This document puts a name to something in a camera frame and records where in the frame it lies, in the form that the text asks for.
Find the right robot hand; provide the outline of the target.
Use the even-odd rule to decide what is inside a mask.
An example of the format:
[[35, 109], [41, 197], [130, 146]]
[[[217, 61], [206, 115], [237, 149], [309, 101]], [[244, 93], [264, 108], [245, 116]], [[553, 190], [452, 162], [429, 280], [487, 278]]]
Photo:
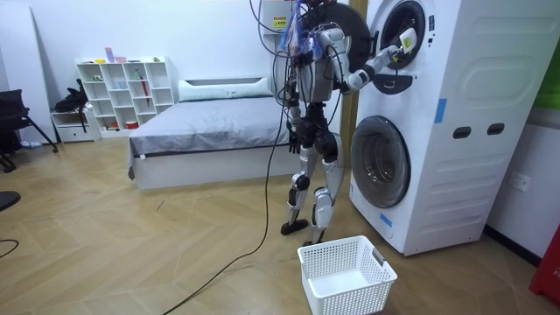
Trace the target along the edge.
[[396, 47], [396, 51], [393, 54], [394, 57], [411, 54], [417, 45], [416, 30], [413, 27], [409, 27], [393, 40], [392, 45]]

